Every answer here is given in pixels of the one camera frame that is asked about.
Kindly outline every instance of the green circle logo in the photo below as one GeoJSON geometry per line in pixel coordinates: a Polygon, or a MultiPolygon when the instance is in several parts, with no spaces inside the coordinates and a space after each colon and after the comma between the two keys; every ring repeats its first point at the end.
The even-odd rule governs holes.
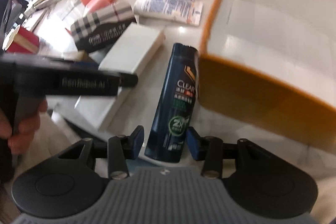
{"type": "Polygon", "coordinates": [[[170,119],[168,128],[169,132],[176,137],[181,136],[186,128],[186,120],[181,116],[174,116],[170,119]]]}

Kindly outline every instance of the black handheld device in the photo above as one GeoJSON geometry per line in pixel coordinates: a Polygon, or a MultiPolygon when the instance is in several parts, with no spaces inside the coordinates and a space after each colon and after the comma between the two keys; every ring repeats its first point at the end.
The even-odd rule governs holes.
{"type": "MultiPolygon", "coordinates": [[[[38,110],[45,95],[117,96],[119,87],[134,87],[136,75],[98,71],[86,63],[25,55],[0,55],[0,108],[13,128],[38,110]]],[[[16,157],[0,139],[0,183],[13,177],[16,157]]]]}

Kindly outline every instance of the dark blue object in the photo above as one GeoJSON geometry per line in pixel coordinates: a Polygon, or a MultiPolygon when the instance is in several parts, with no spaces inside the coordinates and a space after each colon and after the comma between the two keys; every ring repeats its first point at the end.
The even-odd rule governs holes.
{"type": "Polygon", "coordinates": [[[148,138],[145,155],[179,162],[196,101],[195,48],[175,43],[148,138]]]}

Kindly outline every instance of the open box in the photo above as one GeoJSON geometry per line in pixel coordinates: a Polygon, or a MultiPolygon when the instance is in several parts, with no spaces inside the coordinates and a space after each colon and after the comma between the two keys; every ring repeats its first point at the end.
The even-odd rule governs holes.
{"type": "Polygon", "coordinates": [[[215,0],[200,54],[204,107],[336,154],[336,0],[215,0]]]}

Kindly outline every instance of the checkered pattern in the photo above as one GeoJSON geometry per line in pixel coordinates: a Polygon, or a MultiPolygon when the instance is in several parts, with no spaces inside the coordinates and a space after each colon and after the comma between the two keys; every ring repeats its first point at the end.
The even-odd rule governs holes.
{"type": "Polygon", "coordinates": [[[131,18],[134,18],[131,6],[128,3],[118,2],[76,20],[71,25],[71,34],[77,43],[104,23],[119,22],[131,18]]]}

